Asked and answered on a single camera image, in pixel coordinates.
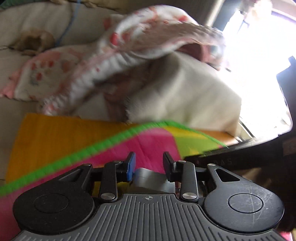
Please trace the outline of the colourful cartoon play mat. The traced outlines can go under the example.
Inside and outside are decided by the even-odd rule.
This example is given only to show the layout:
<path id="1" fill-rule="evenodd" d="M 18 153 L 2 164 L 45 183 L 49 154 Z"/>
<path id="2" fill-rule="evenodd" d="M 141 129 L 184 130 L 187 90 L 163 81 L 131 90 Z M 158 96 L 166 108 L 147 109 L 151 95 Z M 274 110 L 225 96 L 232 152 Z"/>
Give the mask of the colourful cartoon play mat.
<path id="1" fill-rule="evenodd" d="M 29 113 L 18 129 L 1 187 L 1 240 L 19 232 L 12 206 L 21 193 L 79 165 L 102 167 L 134 152 L 137 168 L 163 173 L 164 152 L 181 160 L 235 143 L 226 132 L 197 131 L 173 121 L 127 124 Z"/>

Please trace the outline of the beige covered sofa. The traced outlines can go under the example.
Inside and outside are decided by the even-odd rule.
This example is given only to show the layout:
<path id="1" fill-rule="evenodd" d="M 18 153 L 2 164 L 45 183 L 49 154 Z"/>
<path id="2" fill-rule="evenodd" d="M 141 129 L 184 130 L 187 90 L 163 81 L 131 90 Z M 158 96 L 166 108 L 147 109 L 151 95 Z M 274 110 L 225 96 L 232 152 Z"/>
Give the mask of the beige covered sofa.
<path id="1" fill-rule="evenodd" d="M 157 5 L 112 14 L 93 43 L 38 53 L 1 97 L 36 101 L 42 114 L 146 123 L 176 121 L 235 135 L 241 98 L 220 74 L 221 31 Z"/>

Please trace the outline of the pink patterned blanket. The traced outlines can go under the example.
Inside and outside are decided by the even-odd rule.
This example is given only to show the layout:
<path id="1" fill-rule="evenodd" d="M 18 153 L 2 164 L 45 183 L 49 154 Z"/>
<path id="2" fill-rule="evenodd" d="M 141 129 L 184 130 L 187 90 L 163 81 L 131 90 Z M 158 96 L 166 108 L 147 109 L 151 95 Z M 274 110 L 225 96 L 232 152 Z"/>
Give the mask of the pink patterned blanket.
<path id="1" fill-rule="evenodd" d="M 14 72 L 1 97 L 39 101 L 46 115 L 71 112 L 95 85 L 187 44 L 219 46 L 223 35 L 199 25 L 184 10 L 158 5 L 128 15 L 111 15 L 95 42 L 54 48 Z"/>

